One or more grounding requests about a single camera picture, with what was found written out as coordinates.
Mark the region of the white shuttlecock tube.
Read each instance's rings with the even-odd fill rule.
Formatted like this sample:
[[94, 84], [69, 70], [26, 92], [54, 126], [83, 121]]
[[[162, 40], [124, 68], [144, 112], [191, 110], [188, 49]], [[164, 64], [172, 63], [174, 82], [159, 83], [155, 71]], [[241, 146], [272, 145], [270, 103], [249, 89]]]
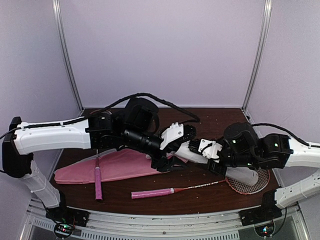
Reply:
[[[204, 164], [207, 168], [208, 160], [206, 157], [203, 157], [200, 154], [191, 152], [189, 150], [189, 142], [187, 141], [184, 143], [177, 152], [173, 155], [180, 158], [187, 160], [189, 162], [197, 163], [197, 164]], [[253, 170], [246, 168], [246, 167], [229, 167], [227, 169], [226, 177], [235, 178], [237, 181], [244, 183], [245, 185], [252, 186], [254, 185], [257, 180], [254, 179]]]

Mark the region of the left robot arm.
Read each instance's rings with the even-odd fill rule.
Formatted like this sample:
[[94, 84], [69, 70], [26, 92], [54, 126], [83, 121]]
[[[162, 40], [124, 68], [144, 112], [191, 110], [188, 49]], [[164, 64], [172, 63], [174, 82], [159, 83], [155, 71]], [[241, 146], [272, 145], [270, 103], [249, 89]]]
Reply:
[[151, 158], [151, 167], [158, 172], [183, 168], [184, 162], [168, 153], [196, 136], [194, 123], [199, 117], [187, 111], [189, 120], [173, 123], [160, 130], [156, 97], [139, 93], [124, 98], [123, 109], [110, 112], [109, 107], [87, 116], [65, 121], [23, 122], [14, 117], [8, 132], [1, 136], [2, 170], [21, 179], [43, 205], [61, 222], [72, 218], [64, 195], [53, 187], [34, 161], [34, 153], [56, 149], [122, 149], [129, 148]]

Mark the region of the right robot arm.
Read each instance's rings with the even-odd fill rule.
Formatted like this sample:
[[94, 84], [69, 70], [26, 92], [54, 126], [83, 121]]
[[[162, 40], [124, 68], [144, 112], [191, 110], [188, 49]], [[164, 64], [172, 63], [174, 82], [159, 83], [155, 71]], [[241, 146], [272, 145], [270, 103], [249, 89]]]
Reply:
[[[222, 138], [199, 148], [208, 158], [208, 169], [214, 167], [247, 167], [249, 169], [284, 169], [288, 167], [320, 167], [320, 145], [306, 142], [291, 131], [274, 125], [282, 134], [270, 133], [259, 138], [255, 125], [236, 122], [229, 125]], [[265, 192], [256, 210], [259, 220], [268, 220], [278, 209], [314, 196], [320, 192], [320, 172], [289, 186]]]

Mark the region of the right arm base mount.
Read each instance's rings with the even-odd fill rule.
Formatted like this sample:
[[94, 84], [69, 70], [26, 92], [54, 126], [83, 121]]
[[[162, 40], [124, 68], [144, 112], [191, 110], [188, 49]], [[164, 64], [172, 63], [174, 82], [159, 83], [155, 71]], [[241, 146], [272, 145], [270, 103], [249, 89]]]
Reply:
[[276, 206], [275, 193], [275, 189], [265, 192], [260, 206], [241, 210], [238, 213], [242, 226], [255, 225], [256, 234], [264, 239], [272, 238], [285, 222], [283, 221], [276, 230], [274, 220], [282, 216], [282, 209]]

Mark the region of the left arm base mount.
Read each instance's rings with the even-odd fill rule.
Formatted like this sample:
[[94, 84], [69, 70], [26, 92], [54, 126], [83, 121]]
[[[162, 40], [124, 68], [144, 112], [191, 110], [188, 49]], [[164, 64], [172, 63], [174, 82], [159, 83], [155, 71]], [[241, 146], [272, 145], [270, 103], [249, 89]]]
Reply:
[[53, 233], [59, 239], [64, 240], [73, 234], [76, 230], [76, 226], [87, 226], [90, 213], [86, 210], [68, 207], [65, 194], [61, 191], [59, 194], [60, 203], [58, 207], [48, 208], [44, 204], [42, 205], [46, 212], [45, 216], [55, 223]]

